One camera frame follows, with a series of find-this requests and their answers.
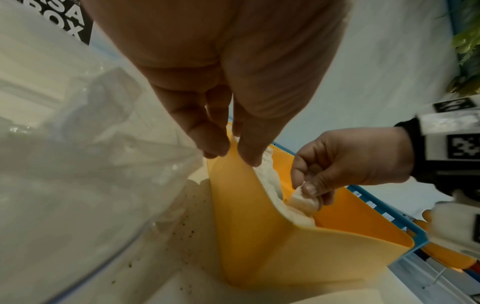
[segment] yellow box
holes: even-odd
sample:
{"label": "yellow box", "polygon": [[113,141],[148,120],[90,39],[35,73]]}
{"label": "yellow box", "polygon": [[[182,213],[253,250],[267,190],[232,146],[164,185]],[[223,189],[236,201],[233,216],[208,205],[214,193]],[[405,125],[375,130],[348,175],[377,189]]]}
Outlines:
{"label": "yellow box", "polygon": [[[316,228],[298,227],[270,201],[237,142],[209,160],[221,265],[237,286],[296,285],[363,279],[382,271],[414,241],[345,188],[315,215]],[[292,192],[293,156],[272,146],[283,196]]]}

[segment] green plant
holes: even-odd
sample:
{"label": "green plant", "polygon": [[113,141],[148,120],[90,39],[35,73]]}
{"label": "green plant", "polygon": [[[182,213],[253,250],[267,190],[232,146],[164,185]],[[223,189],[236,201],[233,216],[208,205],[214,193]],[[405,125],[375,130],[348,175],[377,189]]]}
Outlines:
{"label": "green plant", "polygon": [[474,54],[480,45],[480,0],[464,0],[459,9],[466,17],[465,30],[455,35],[451,44],[457,53],[463,54],[460,64],[463,65]]}

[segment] plastic bag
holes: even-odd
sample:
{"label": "plastic bag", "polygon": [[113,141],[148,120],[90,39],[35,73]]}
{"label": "plastic bag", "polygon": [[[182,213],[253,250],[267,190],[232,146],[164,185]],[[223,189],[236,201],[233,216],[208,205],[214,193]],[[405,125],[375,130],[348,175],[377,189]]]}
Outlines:
{"label": "plastic bag", "polygon": [[[11,60],[13,73],[0,69],[2,102],[20,97],[45,110],[31,124],[12,112],[0,120],[0,302],[64,303],[154,222],[168,235],[182,213],[172,202],[202,155],[137,136],[151,127],[141,123],[144,90],[124,70],[16,4],[0,1],[0,23],[0,61]],[[14,75],[29,54],[13,53],[5,41],[46,62],[56,56],[58,70],[35,62]],[[55,56],[44,48],[51,43]],[[35,79],[43,69],[44,79]],[[47,88],[60,78],[61,94],[35,84]],[[100,285],[79,302],[91,302]]]}

